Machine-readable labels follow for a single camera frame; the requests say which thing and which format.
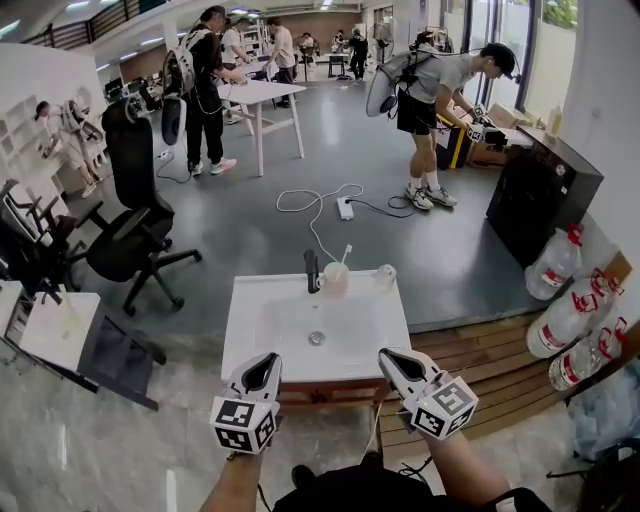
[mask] railing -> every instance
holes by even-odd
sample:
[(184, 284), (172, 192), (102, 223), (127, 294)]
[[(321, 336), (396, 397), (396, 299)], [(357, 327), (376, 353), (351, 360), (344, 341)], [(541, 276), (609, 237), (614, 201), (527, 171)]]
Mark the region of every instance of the railing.
[(51, 25), (37, 36), (22, 41), (49, 48), (71, 50), (91, 44), (131, 18), (165, 4), (168, 0), (118, 0), (88, 21), (53, 28)]

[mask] power strip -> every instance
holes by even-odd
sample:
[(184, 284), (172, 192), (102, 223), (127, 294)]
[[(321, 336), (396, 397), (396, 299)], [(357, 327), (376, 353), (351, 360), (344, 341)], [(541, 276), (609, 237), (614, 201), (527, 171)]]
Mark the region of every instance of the power strip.
[(337, 199), (338, 202), (338, 210), (340, 210), (340, 217), (342, 220), (351, 220), (353, 219), (353, 206), (351, 203), (347, 203), (347, 199), (351, 199), (348, 196), (339, 197)]

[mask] green foliage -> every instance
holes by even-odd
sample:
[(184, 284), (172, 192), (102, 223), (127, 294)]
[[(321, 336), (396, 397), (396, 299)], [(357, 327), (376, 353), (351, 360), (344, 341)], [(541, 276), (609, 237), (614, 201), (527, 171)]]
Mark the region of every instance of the green foliage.
[(542, 21), (575, 30), (578, 22), (578, 0), (544, 0)]

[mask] white sink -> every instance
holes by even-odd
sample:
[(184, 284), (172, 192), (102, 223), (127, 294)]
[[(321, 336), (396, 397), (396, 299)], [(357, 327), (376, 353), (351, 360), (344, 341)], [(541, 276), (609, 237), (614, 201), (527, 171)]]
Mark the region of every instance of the white sink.
[(283, 382), (381, 378), (378, 351), (410, 343), (397, 285), (374, 274), (350, 272), (341, 298), (307, 293), (305, 274), (236, 277), (222, 379), (264, 352), (282, 357)]

